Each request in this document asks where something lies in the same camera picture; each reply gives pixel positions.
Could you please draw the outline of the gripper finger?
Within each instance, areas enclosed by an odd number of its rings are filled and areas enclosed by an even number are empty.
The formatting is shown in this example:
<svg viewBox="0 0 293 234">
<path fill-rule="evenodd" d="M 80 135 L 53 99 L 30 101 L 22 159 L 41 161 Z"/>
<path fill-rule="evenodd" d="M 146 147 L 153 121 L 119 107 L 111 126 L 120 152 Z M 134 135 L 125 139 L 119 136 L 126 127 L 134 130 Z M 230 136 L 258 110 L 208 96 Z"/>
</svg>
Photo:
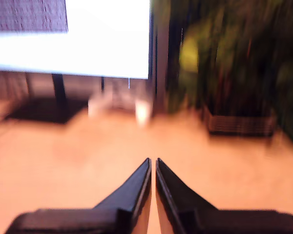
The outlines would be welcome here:
<svg viewBox="0 0 293 234">
<path fill-rule="evenodd" d="M 146 234 L 151 203 L 151 159 L 144 162 L 114 192 L 94 208 L 114 210 L 111 234 Z"/>
<path fill-rule="evenodd" d="M 205 234 L 200 213 L 217 209 L 188 187 L 160 158 L 156 160 L 156 200 L 163 234 Z"/>
</svg>

